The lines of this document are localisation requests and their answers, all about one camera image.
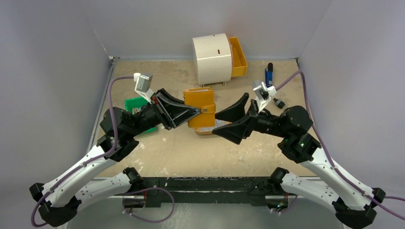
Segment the yellow leather card holder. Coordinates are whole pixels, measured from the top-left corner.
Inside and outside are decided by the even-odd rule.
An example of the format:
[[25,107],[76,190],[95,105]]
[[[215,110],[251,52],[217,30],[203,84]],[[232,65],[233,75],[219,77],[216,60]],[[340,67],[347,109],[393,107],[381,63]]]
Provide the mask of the yellow leather card holder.
[[216,104],[211,87],[184,90],[183,98],[186,105],[196,107],[201,112],[187,122],[189,128],[215,126]]

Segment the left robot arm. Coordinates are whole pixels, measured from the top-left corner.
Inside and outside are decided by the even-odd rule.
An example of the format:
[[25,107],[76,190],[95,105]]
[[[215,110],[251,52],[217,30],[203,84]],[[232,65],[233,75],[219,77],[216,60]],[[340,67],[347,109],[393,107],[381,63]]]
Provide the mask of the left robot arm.
[[44,225],[58,227],[99,200],[116,194],[137,195],[145,187],[134,168],[126,168],[98,184],[93,184],[92,179],[128,156],[139,144],[137,135],[159,124],[174,129],[200,113],[200,108],[186,105],[164,89],[153,93],[135,114],[109,108],[100,124],[105,133],[90,151],[58,178],[30,187],[36,201],[34,213],[40,214]]

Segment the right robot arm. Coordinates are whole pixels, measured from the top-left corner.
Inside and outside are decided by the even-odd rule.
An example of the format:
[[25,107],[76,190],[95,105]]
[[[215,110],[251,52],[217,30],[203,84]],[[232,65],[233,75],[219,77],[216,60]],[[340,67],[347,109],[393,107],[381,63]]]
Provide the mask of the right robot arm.
[[246,110],[248,100],[248,94],[244,94],[235,104],[218,112],[215,118],[226,121],[226,125],[215,128],[213,133],[235,144],[253,131],[280,137],[277,146],[282,154],[324,182],[321,186],[278,167],[268,178],[269,190],[274,194],[282,191],[297,194],[322,205],[349,228],[371,225],[377,215],[375,207],[382,203],[386,193],[363,184],[326,153],[325,147],[309,133],[313,122],[307,110],[296,105],[273,115],[267,109],[260,110],[254,99]]

